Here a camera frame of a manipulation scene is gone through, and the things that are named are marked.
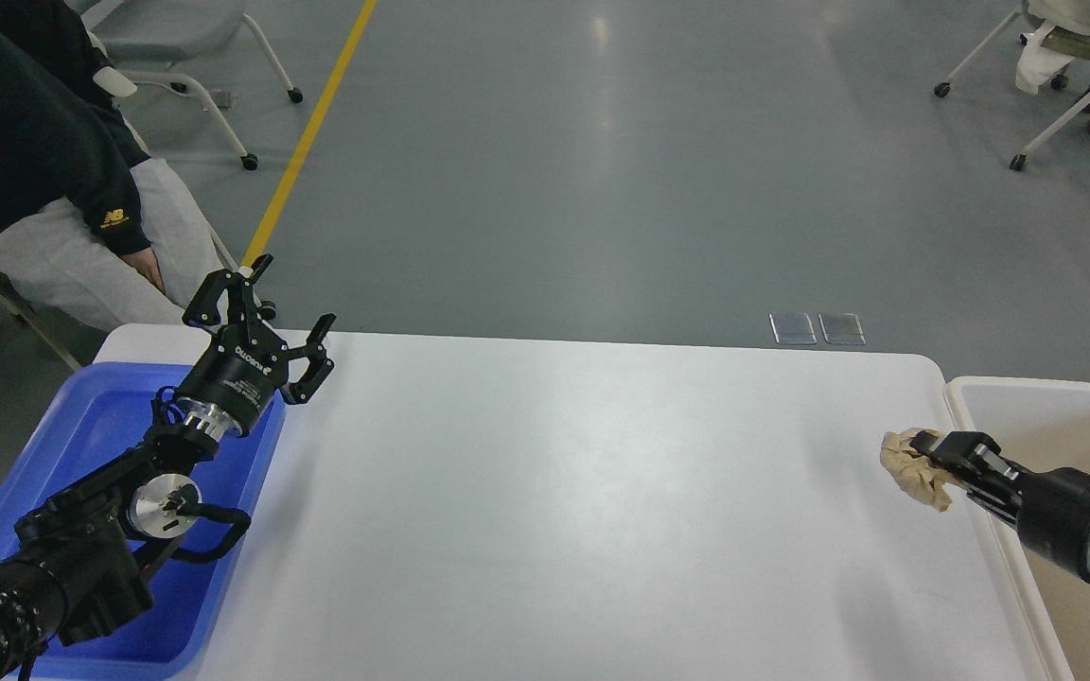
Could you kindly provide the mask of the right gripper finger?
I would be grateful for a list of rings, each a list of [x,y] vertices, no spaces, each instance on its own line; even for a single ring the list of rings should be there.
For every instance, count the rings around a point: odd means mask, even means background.
[[[1002,521],[1025,521],[1024,482],[1032,471],[1003,457],[1000,443],[986,431],[948,431],[935,435],[920,430],[911,441],[917,453],[935,469],[947,471],[964,483],[966,496]]]

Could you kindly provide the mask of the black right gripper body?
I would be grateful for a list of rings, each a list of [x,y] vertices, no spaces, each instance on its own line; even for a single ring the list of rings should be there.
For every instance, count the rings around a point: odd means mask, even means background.
[[[1078,469],[1033,473],[1024,482],[1022,546],[1090,585],[1090,474]]]

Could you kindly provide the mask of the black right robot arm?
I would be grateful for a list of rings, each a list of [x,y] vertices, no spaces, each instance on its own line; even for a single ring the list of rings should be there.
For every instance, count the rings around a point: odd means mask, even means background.
[[[1024,548],[1090,585],[1090,473],[1025,469],[986,431],[920,429],[912,445],[934,469],[962,482],[974,504],[1016,531]]]

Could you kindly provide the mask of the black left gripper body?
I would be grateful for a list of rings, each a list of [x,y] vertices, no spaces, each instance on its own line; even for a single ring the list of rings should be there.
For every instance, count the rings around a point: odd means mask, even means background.
[[[245,437],[254,430],[277,389],[289,382],[284,340],[259,326],[225,326],[175,389],[183,424],[207,431],[213,439]]]

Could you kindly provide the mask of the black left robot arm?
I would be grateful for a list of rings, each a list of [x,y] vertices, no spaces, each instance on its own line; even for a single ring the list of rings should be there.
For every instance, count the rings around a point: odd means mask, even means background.
[[[225,437],[247,437],[281,396],[306,404],[334,370],[320,315],[291,346],[254,294],[272,263],[206,276],[183,323],[211,341],[182,384],[152,398],[140,443],[19,516],[19,549],[0,561],[0,678],[26,680],[51,639],[107,637],[154,606],[150,581],[169,560],[223,559],[252,520],[203,499],[191,474],[215,460]]]

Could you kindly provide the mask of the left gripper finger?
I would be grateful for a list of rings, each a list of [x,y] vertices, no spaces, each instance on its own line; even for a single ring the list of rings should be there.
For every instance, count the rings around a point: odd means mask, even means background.
[[[255,284],[271,263],[271,254],[261,254],[249,267],[218,269],[206,275],[183,311],[182,323],[231,338],[275,336],[269,325],[275,318],[275,306],[255,297]]]
[[[284,368],[295,360],[308,362],[306,370],[300,378],[281,385],[281,397],[287,405],[306,404],[334,370],[336,363],[328,356],[325,341],[336,319],[336,314],[322,314],[319,320],[310,329],[303,345],[282,346],[278,352],[278,361],[284,362]]]

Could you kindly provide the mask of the person's left hand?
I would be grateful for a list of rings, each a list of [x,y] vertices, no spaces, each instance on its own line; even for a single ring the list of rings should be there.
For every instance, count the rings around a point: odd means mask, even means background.
[[[138,252],[122,254],[118,258],[137,271],[149,284],[159,289],[160,292],[166,292],[164,273],[161,272],[159,262],[157,262],[155,250],[140,250]]]

